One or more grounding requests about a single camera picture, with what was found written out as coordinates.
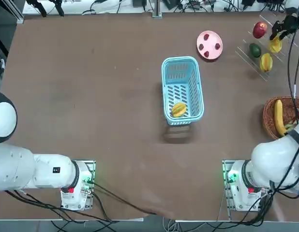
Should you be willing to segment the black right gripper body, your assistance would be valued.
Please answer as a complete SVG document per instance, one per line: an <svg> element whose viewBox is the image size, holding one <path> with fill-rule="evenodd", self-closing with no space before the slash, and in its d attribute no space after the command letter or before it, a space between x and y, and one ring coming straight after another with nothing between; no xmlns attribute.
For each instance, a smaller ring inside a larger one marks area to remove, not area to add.
<svg viewBox="0 0 299 232"><path fill-rule="evenodd" d="M295 32L299 28L299 17L287 15L283 20L283 31Z"/></svg>

